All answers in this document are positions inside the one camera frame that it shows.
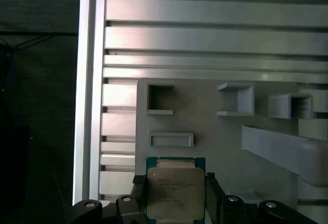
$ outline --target round bolt head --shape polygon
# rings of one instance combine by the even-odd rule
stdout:
[[[274,202],[267,202],[266,206],[268,206],[269,208],[276,208],[277,205]]]
[[[229,199],[229,201],[231,201],[231,202],[236,202],[236,201],[238,201],[238,198],[235,197],[235,196],[230,196],[230,197],[228,197],[228,199]]]
[[[89,203],[86,204],[86,207],[87,207],[87,208],[91,208],[91,207],[93,207],[93,206],[95,206],[95,204],[92,203],[92,202],[89,202]]]

